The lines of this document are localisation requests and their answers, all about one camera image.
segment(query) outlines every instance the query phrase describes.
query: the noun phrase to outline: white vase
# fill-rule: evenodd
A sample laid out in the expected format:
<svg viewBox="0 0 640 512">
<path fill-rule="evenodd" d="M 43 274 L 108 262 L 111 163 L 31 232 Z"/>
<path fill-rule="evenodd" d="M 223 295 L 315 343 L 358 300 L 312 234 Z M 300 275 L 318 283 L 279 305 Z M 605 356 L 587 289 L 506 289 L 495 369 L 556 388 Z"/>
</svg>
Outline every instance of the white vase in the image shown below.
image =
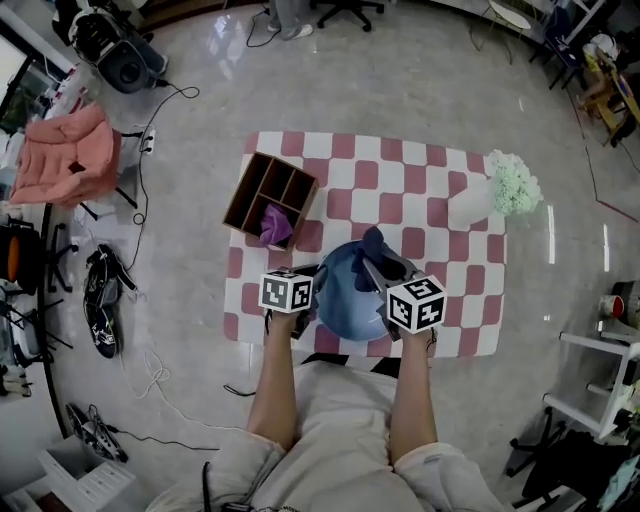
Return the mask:
<svg viewBox="0 0 640 512">
<path fill-rule="evenodd" d="M 491 215 L 495 211 L 494 187 L 495 177 L 473 183 L 449 199 L 449 229 L 469 231 L 472 224 Z"/>
</svg>

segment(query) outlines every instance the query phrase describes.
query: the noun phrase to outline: office chair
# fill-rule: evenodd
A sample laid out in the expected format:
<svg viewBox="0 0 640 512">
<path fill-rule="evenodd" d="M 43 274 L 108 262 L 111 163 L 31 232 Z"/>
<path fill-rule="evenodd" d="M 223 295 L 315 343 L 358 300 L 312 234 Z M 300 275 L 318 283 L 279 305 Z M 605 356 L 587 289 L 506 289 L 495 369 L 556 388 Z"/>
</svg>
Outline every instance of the office chair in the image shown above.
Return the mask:
<svg viewBox="0 0 640 512">
<path fill-rule="evenodd" d="M 378 14 L 384 13 L 384 4 L 379 4 L 377 2 L 369 2 L 368 0 L 328 0 L 328 1 L 317 1 L 311 0 L 311 8 L 315 9 L 318 4 L 328 4 L 333 5 L 333 9 L 331 9 L 327 14 L 325 14 L 318 21 L 318 28 L 324 28 L 324 22 L 329 18 L 333 18 L 336 14 L 341 11 L 351 11 L 355 16 L 364 23 L 362 26 L 362 30 L 365 32 L 371 32 L 371 22 L 369 19 L 362 14 L 363 7 L 375 7 L 376 12 Z"/>
</svg>

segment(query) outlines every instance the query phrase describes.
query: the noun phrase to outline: forearm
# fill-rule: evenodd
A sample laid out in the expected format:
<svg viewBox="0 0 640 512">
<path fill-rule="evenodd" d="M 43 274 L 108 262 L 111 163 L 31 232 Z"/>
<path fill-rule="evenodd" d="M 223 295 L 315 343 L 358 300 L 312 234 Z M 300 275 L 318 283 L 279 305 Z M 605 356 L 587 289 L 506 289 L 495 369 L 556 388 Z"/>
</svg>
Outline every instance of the forearm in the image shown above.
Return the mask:
<svg viewBox="0 0 640 512">
<path fill-rule="evenodd" d="M 391 412 L 390 452 L 395 464 L 415 448 L 438 440 L 429 389 L 429 335 L 403 337 L 402 360 Z"/>
<path fill-rule="evenodd" d="M 247 430 L 289 451 L 293 446 L 296 421 L 291 330 L 274 321 L 264 347 L 262 371 Z"/>
</svg>

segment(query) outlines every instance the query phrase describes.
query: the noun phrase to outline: wooden box organizer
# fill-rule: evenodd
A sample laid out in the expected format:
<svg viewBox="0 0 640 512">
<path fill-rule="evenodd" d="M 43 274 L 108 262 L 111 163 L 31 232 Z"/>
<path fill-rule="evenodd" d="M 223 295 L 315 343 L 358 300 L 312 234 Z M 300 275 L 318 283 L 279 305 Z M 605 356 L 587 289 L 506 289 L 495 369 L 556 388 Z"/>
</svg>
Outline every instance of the wooden box organizer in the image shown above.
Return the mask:
<svg viewBox="0 0 640 512">
<path fill-rule="evenodd" d="M 272 247 L 289 250 L 295 245 L 318 190 L 314 176 L 282 160 L 255 153 L 244 171 L 223 224 L 260 238 L 260 221 L 269 203 L 286 212 L 293 234 Z"/>
</svg>

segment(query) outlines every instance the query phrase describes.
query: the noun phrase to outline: dark blue fabric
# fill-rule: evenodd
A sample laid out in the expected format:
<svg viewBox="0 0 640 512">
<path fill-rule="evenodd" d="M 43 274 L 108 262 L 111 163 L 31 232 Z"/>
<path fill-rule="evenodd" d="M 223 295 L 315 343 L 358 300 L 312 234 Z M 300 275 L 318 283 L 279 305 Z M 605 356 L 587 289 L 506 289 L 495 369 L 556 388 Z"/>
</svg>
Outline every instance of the dark blue fabric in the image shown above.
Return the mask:
<svg viewBox="0 0 640 512">
<path fill-rule="evenodd" d="M 356 274 L 355 287 L 359 292 L 372 292 L 375 290 L 373 283 L 369 282 L 362 258 L 366 256 L 380 270 L 384 257 L 382 251 L 388 249 L 384 243 L 384 236 L 380 230 L 373 226 L 365 231 L 362 240 L 356 246 L 353 254 L 353 264 L 351 272 Z"/>
</svg>

